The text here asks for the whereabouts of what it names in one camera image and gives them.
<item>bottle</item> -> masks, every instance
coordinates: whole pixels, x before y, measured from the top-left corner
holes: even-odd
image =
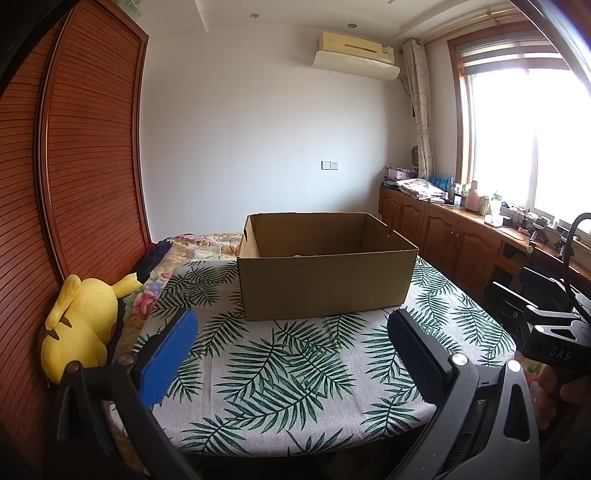
[[[477,189],[478,182],[472,180],[470,190],[468,190],[468,195],[466,195],[466,209],[472,210],[473,212],[477,212],[480,209],[480,197],[478,196]]]
[[[503,220],[501,219],[501,202],[503,200],[503,197],[501,197],[501,195],[499,195],[497,192],[495,192],[492,195],[492,200],[491,200],[491,215],[492,215],[492,221],[494,224],[497,223],[503,223]]]

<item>pink bottle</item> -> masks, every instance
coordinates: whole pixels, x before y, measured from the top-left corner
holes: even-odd
[[[480,209],[480,197],[476,191],[477,188],[478,182],[476,180],[472,180],[470,190],[468,190],[468,195],[466,195],[466,210],[477,212]]]

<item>box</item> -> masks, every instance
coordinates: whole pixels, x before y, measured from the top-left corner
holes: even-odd
[[[415,245],[367,213],[250,215],[238,256],[246,319],[400,305],[417,253]]]
[[[417,172],[414,170],[407,170],[406,168],[390,167],[388,166],[387,176],[391,180],[408,180],[417,178]]]

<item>blue gripper pad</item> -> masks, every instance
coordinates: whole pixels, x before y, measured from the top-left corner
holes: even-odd
[[[164,335],[164,339],[159,342],[155,352],[141,368],[139,376],[139,397],[146,408],[162,402],[178,369],[187,358],[189,350],[197,338],[199,323],[195,312],[188,310],[184,313],[179,312],[179,314],[171,320],[171,323],[175,320],[176,322],[173,325],[169,324],[159,335],[148,340],[138,355],[137,366],[140,367],[143,363],[140,360],[142,353],[148,354],[151,350],[149,342]]]

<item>cabinet door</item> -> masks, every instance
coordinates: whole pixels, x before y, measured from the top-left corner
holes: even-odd
[[[436,207],[425,208],[421,256],[446,277],[459,221]]]
[[[388,225],[389,230],[394,230],[397,207],[396,197],[387,190],[381,190],[378,212],[382,216],[382,221]]]
[[[400,214],[398,218],[400,222],[398,233],[415,245],[419,245],[421,228],[423,227],[423,216],[425,214],[424,202],[411,198],[402,198],[398,212]]]
[[[489,234],[481,225],[460,222],[452,258],[452,279],[474,300],[482,299],[500,248],[501,240]]]

